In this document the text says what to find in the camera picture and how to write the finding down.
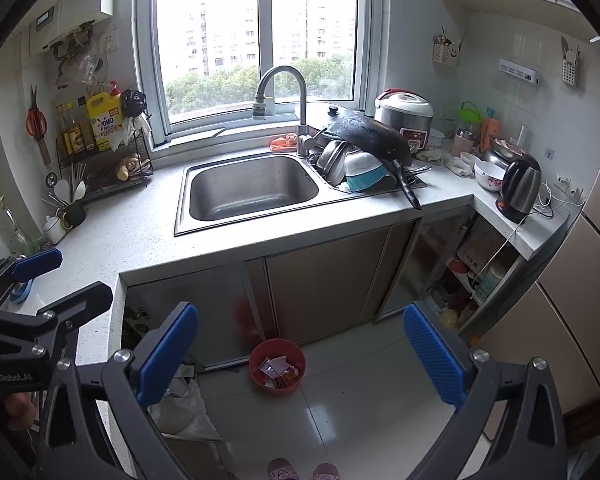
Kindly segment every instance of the gooseneck faucet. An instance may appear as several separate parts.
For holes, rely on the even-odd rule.
[[[298,156],[307,157],[309,150],[315,147],[315,140],[309,135],[309,129],[306,124],[306,82],[304,77],[297,68],[289,65],[280,65],[269,68],[258,83],[258,89],[256,90],[256,99],[253,103],[252,117],[257,120],[264,120],[265,117],[265,95],[264,91],[269,83],[269,80],[273,78],[277,73],[289,72],[298,81],[300,87],[300,124],[296,132],[298,133],[298,145],[296,146],[296,153]]]

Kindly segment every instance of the countertop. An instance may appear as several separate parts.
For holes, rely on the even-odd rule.
[[[147,188],[89,205],[84,223],[58,244],[62,266],[38,277],[27,300],[10,310],[33,315],[90,283],[109,285],[112,308],[80,330],[77,363],[88,364],[106,360],[120,346],[127,285],[288,251],[463,205],[471,205],[505,238],[516,228],[497,211],[495,193],[481,188],[474,178],[434,166],[420,176],[428,187],[415,190],[422,211],[413,209],[397,191],[174,237],[183,170],[191,164],[157,170]],[[559,214],[553,219],[531,215],[510,243],[528,260],[563,222]]]

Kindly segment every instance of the red plastic bucket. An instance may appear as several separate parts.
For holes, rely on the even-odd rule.
[[[291,386],[286,388],[267,388],[264,383],[267,381],[267,375],[260,371],[260,365],[264,359],[274,359],[286,355],[286,362],[298,369],[299,376]],[[304,376],[306,370],[306,358],[300,347],[287,341],[286,339],[267,339],[253,349],[249,356],[249,375],[251,379],[272,395],[282,396],[292,394],[300,386],[300,379]]]

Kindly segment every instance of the hand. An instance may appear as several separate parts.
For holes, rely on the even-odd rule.
[[[11,417],[7,425],[11,431],[26,431],[36,418],[36,407],[31,402],[31,394],[11,394],[4,401],[4,408]]]

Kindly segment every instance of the slipper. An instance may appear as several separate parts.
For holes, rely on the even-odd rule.
[[[271,480],[300,480],[294,467],[284,458],[269,462],[267,473]]]
[[[311,480],[340,480],[340,472],[333,464],[320,464],[315,468]]]

